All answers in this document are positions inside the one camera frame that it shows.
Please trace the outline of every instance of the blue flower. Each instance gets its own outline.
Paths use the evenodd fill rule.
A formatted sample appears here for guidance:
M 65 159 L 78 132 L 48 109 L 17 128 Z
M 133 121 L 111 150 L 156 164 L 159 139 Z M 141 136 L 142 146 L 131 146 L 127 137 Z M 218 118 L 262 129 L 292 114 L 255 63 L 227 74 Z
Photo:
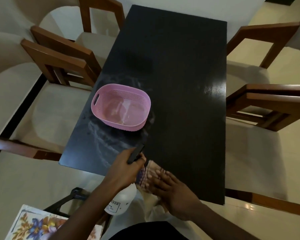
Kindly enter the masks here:
M 30 234 L 27 236 L 27 239 L 33 238 L 33 240 L 39 240 L 44 233 L 44 230 L 42 229 L 43 219 L 38 221 L 37 218 L 32 218 L 32 222 L 32 227 L 28 230 Z

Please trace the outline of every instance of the black floor strip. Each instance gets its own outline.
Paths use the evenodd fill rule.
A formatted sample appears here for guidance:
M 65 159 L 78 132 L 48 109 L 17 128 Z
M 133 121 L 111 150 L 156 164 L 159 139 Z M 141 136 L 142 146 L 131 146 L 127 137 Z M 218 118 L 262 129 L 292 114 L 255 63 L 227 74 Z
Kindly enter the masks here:
M 34 86 L 32 87 L 31 91 L 28 93 L 27 97 L 24 99 L 22 104 L 17 109 L 16 113 L 13 115 L 7 126 L 4 128 L 2 133 L 0 134 L 0 137 L 3 138 L 10 138 L 14 130 L 17 128 L 18 124 L 32 105 L 35 98 L 38 96 L 40 90 L 46 83 L 47 79 L 46 77 L 41 74 L 39 79 L 36 81 Z
M 266 0 L 266 2 L 290 6 L 294 0 Z

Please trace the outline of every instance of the black table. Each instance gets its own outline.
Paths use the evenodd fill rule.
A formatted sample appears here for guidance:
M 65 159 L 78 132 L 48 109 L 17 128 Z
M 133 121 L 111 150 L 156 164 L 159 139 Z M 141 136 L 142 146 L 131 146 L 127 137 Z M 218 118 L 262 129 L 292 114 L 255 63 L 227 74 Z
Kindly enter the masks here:
M 201 199 L 224 204 L 227 23 L 133 5 L 59 161 L 106 175 L 123 149 L 144 153 Z M 110 83 L 145 91 L 143 129 L 105 125 L 91 112 Z

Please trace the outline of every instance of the person's right hand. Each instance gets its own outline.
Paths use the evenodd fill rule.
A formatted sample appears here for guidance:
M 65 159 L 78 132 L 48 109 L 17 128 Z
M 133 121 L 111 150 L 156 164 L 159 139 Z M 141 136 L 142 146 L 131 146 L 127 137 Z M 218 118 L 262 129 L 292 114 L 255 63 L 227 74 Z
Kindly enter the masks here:
M 198 207 L 202 207 L 199 198 L 170 172 L 156 171 L 160 179 L 149 175 L 146 188 L 156 196 L 161 197 L 164 206 L 170 214 L 183 221 L 190 221 Z

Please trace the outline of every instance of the person's left hand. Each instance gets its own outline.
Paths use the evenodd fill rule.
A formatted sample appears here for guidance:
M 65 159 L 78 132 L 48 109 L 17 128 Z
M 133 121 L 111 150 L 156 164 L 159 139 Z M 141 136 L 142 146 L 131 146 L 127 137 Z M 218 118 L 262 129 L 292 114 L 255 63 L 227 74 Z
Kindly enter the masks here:
M 127 161 L 134 149 L 135 147 L 123 150 L 117 155 L 107 175 L 103 179 L 103 183 L 109 183 L 120 191 L 136 181 L 137 173 L 140 169 L 144 168 L 146 158 L 144 154 L 141 153 L 141 158 L 129 165 Z

